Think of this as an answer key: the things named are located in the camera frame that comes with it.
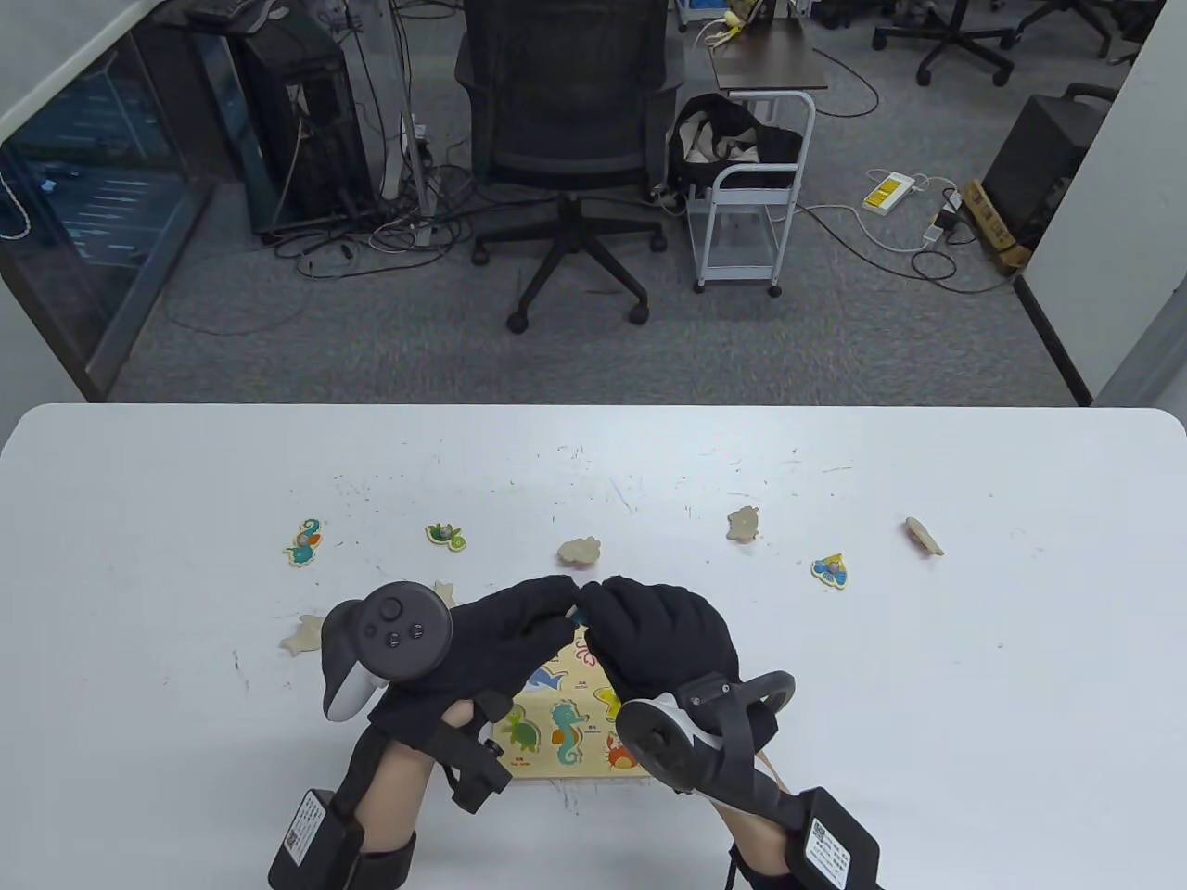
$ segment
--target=power strip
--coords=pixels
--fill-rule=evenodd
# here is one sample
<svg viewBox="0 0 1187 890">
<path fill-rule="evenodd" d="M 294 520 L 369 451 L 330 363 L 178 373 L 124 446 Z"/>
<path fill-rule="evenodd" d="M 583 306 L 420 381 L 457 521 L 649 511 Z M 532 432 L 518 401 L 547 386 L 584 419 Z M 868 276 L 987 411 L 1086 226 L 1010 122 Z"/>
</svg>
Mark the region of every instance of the power strip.
<svg viewBox="0 0 1187 890">
<path fill-rule="evenodd" d="M 910 195 L 915 187 L 915 177 L 903 173 L 890 173 L 878 183 L 877 187 L 862 201 L 862 206 L 871 214 L 886 216 L 894 210 L 899 202 Z"/>
</svg>

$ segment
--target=black mesh chair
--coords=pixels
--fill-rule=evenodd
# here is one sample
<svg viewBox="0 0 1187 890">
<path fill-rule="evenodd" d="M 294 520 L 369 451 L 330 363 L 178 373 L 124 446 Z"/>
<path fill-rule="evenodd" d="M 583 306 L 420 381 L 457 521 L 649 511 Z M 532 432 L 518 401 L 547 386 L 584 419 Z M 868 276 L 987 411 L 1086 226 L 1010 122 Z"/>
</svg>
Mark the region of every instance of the black mesh chair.
<svg viewBox="0 0 1187 890">
<path fill-rule="evenodd" d="M 468 0 L 465 25 L 455 76 L 470 95 L 475 177 L 561 192 L 556 221 L 474 241 L 476 266 L 490 261 L 488 244 L 552 241 L 507 326 L 527 330 L 528 305 L 579 250 L 635 294 L 628 318 L 646 324 L 647 291 L 598 236 L 647 234 L 661 253 L 664 227 L 585 216 L 576 192 L 664 179 L 684 80 L 684 47 L 665 33 L 667 0 Z"/>
</svg>

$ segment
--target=forearm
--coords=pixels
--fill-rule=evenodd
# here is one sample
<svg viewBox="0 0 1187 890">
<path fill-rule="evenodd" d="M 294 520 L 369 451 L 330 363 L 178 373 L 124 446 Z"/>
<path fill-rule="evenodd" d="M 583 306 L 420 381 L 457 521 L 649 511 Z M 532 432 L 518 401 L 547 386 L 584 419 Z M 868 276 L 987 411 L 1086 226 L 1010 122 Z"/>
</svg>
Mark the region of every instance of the forearm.
<svg viewBox="0 0 1187 890">
<path fill-rule="evenodd" d="M 775 773 L 775 768 L 770 765 L 767 756 L 760 754 L 758 757 L 770 767 L 770 771 L 774 774 L 775 781 L 779 782 L 779 787 L 786 792 L 787 788 L 783 781 Z M 747 865 L 760 875 L 770 877 L 788 873 L 789 870 L 786 859 L 787 832 L 783 828 L 750 813 L 740 813 L 736 809 L 729 809 L 716 803 L 713 806 L 718 815 L 721 815 L 722 821 L 725 822 L 725 827 L 730 834 L 734 835 L 734 843 L 737 844 L 738 853 L 741 853 Z"/>
</svg>

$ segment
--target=black glove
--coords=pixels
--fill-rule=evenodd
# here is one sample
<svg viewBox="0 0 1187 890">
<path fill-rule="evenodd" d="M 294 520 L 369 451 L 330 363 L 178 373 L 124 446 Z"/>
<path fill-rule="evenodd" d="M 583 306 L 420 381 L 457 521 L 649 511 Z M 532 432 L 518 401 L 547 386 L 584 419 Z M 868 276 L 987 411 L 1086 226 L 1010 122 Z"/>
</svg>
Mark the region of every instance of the black glove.
<svg viewBox="0 0 1187 890">
<path fill-rule="evenodd" d="M 565 612 L 576 595 L 572 578 L 554 574 L 456 606 L 445 660 L 425 676 L 389 686 L 368 719 L 419 749 L 455 701 L 483 691 L 516 695 L 532 672 L 573 642 L 576 625 Z"/>
<path fill-rule="evenodd" d="M 647 586 L 615 576 L 586 584 L 577 606 L 585 641 L 623 701 L 653 699 L 709 674 L 741 682 L 738 654 L 725 619 L 704 597 L 666 584 Z M 747 708 L 755 751 L 779 724 L 764 704 Z"/>
</svg>

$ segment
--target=qr code label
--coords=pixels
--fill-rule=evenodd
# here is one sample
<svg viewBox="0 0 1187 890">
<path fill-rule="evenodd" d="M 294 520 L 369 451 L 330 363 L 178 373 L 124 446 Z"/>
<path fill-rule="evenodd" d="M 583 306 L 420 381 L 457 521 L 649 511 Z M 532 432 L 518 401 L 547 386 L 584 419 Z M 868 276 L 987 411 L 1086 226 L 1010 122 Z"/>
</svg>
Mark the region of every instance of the qr code label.
<svg viewBox="0 0 1187 890">
<path fill-rule="evenodd" d="M 313 792 L 305 792 L 305 797 L 297 809 L 297 815 L 293 816 L 292 825 L 288 826 L 284 843 L 285 850 L 288 851 L 288 856 L 297 865 L 305 862 L 305 853 L 309 852 L 313 838 L 317 837 L 317 829 L 322 827 L 323 819 L 325 819 L 325 807 L 322 806 Z"/>
<path fill-rule="evenodd" d="M 849 883 L 849 863 L 852 857 L 819 819 L 812 820 L 808 843 L 804 846 L 804 858 L 829 878 L 829 882 L 837 890 L 845 890 L 845 884 Z"/>
</svg>

